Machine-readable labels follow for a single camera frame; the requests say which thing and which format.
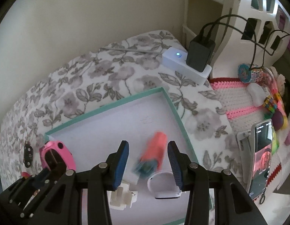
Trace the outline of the brown pink toy dog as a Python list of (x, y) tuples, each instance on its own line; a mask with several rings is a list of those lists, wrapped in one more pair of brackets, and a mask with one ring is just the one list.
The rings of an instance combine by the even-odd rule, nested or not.
[(31, 174), (29, 174), (28, 172), (21, 172), (21, 176), (24, 177), (25, 179), (28, 179)]

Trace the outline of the grey metal phone stand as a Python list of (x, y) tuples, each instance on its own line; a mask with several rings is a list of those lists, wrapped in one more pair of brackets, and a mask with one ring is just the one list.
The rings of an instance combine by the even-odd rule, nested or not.
[(237, 144), (242, 163), (243, 181), (245, 190), (249, 192), (252, 180), (253, 154), (250, 144), (250, 131), (237, 133)]

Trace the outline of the black power adapter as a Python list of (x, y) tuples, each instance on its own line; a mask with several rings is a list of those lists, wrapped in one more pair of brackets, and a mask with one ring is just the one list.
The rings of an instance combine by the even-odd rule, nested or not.
[(214, 48), (213, 40), (201, 35), (196, 36), (190, 41), (186, 64), (198, 72), (203, 72), (210, 62)]

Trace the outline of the round blue sticker jar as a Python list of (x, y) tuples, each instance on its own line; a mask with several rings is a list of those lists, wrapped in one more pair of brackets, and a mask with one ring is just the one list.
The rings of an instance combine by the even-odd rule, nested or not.
[(249, 68), (250, 68), (249, 64), (240, 64), (238, 67), (238, 78), (243, 83), (252, 82), (251, 71), (249, 70)]

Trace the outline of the white side shelf unit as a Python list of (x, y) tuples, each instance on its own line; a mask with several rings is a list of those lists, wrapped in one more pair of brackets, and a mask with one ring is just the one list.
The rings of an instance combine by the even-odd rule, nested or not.
[(219, 17), (236, 12), (237, 0), (185, 0), (183, 45), (189, 48), (190, 41), (199, 34), (201, 28)]

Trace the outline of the pink kids band watch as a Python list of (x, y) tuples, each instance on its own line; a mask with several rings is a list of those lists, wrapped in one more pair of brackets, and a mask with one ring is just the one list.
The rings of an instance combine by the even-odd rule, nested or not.
[(66, 145), (60, 141), (48, 141), (39, 149), (41, 166), (52, 170), (58, 163), (62, 163), (66, 170), (76, 170), (73, 155)]

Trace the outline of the teal shallow cardboard tray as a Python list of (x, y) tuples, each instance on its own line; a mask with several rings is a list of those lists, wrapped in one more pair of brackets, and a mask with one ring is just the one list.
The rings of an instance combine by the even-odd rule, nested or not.
[[(163, 132), (179, 151), (197, 161), (184, 125), (168, 94), (160, 87), (107, 104), (46, 132), (46, 141), (60, 141), (74, 157), (77, 172), (88, 171), (117, 151), (121, 141), (129, 143), (125, 172), (134, 168), (149, 140)], [(162, 171), (170, 171), (164, 157)], [(110, 208), (113, 224), (183, 224), (189, 194), (177, 199), (157, 200), (149, 192), (147, 180), (139, 178), (131, 191), (138, 191), (137, 201), (123, 211)]]

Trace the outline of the white usb charger cube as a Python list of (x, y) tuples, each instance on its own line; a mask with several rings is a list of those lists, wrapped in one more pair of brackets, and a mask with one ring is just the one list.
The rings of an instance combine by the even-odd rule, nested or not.
[(123, 181), (129, 184), (137, 185), (139, 181), (139, 175), (133, 172), (125, 172), (123, 175)]

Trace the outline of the floral grey white blanket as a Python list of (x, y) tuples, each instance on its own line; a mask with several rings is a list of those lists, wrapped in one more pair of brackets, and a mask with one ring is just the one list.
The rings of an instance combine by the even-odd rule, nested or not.
[(23, 94), (3, 118), (0, 176), (3, 188), (26, 171), (24, 143), (34, 151), (45, 133), (105, 104), (162, 87), (172, 100), (199, 163), (208, 170), (230, 169), (243, 179), (232, 128), (210, 83), (198, 85), (162, 65), (161, 54), (182, 49), (168, 31), (151, 31), (72, 59)]

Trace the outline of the white cut-out shelf panel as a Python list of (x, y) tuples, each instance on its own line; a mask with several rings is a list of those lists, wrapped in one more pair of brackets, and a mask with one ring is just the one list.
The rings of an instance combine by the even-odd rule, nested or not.
[(236, 78), (240, 64), (272, 66), (287, 49), (290, 16), (279, 0), (237, 0), (217, 27), (211, 78)]

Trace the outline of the black toy car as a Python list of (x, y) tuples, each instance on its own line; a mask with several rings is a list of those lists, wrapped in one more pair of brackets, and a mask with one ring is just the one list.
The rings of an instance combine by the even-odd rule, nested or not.
[(26, 168), (30, 168), (33, 162), (33, 148), (29, 141), (24, 143), (23, 163)]

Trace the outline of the pink white crochet mat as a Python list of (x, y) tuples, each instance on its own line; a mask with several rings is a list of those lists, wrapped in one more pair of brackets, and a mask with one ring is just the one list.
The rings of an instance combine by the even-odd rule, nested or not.
[[(264, 119), (262, 107), (255, 107), (247, 85), (238, 78), (215, 78), (210, 80), (217, 99), (226, 111), (226, 116), (235, 133), (248, 131), (253, 124)], [(268, 220), (286, 220), (290, 214), (290, 134), (289, 126), (276, 133), (278, 150), (271, 160), (270, 175), (266, 187), (266, 199), (255, 203)]]

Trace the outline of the white power strip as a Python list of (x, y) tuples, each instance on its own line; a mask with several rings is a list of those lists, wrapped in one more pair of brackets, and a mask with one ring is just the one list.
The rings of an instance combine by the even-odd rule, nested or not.
[(204, 85), (211, 73), (211, 66), (206, 65), (203, 72), (199, 72), (186, 63), (187, 53), (174, 47), (170, 47), (162, 53), (162, 65), (176, 71), (198, 85)]

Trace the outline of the smartphone on stand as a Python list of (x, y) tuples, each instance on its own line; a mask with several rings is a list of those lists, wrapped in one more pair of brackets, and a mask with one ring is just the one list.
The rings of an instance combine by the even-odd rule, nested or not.
[(266, 190), (272, 158), (272, 143), (273, 126), (271, 119), (252, 126), (250, 144), (252, 145), (253, 162), (249, 186), (249, 196), (252, 200)]

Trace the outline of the white smartwatch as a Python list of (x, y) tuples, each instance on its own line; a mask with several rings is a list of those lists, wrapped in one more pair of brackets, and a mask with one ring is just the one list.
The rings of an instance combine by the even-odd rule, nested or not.
[(157, 200), (177, 199), (182, 194), (182, 191), (176, 185), (174, 175), (171, 171), (154, 173), (148, 178), (147, 187), (149, 192)]

